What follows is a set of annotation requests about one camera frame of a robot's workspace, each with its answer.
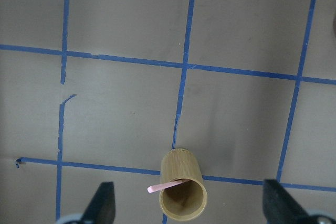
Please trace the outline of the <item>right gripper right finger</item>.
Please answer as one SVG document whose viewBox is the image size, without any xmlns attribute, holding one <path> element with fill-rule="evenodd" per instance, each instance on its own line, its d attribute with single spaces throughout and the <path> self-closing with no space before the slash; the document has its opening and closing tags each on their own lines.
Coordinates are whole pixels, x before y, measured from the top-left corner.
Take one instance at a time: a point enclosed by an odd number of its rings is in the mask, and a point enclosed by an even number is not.
<svg viewBox="0 0 336 224">
<path fill-rule="evenodd" d="M 265 179 L 262 189 L 263 213 L 268 223 L 315 223 L 300 204 L 275 179 Z"/>
</svg>

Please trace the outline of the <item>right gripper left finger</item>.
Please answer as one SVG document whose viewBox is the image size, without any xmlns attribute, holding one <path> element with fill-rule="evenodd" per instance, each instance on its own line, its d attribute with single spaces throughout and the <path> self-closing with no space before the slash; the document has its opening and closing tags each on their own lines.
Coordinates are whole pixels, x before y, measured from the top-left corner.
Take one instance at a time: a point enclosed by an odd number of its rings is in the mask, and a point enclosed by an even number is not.
<svg viewBox="0 0 336 224">
<path fill-rule="evenodd" d="M 101 183 L 79 223 L 114 223 L 115 203 L 114 183 Z"/>
</svg>

